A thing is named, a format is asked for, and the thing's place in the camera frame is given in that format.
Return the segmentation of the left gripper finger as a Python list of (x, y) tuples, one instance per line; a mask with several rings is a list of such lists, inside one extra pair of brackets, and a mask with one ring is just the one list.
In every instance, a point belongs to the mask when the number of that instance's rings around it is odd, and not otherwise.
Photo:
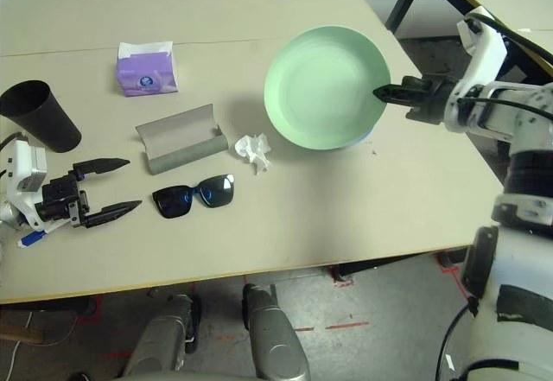
[(127, 164), (130, 164), (130, 161), (122, 158), (97, 158), (75, 163), (72, 172), (77, 179), (84, 179), (88, 174), (104, 174)]
[(114, 205), (103, 207), (99, 212), (87, 215), (84, 219), (84, 227), (92, 228), (112, 222), (127, 213), (130, 213), (142, 203), (141, 200), (120, 202)]

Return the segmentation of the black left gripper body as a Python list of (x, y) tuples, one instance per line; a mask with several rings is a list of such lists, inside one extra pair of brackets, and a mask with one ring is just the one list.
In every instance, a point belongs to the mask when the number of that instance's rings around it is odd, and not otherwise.
[(69, 219), (73, 227), (89, 228), (90, 207), (86, 192), (79, 189), (79, 183), (85, 178), (85, 175), (64, 175), (44, 185), (42, 202), (37, 204), (40, 219), (44, 222)]

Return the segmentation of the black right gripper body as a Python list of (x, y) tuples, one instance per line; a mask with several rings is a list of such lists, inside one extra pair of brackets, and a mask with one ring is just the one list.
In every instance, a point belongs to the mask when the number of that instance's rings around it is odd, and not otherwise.
[(419, 91), (409, 94), (407, 119), (433, 125), (443, 121), (445, 106), (452, 92), (451, 77), (444, 74), (424, 74), (422, 78), (404, 76), (402, 87)]

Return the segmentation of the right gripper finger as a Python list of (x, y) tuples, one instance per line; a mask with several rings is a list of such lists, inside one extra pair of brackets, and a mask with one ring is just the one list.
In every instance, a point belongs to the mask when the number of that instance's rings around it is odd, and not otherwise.
[(374, 89), (372, 93), (376, 98), (387, 104), (406, 104), (406, 91), (401, 85), (384, 85)]

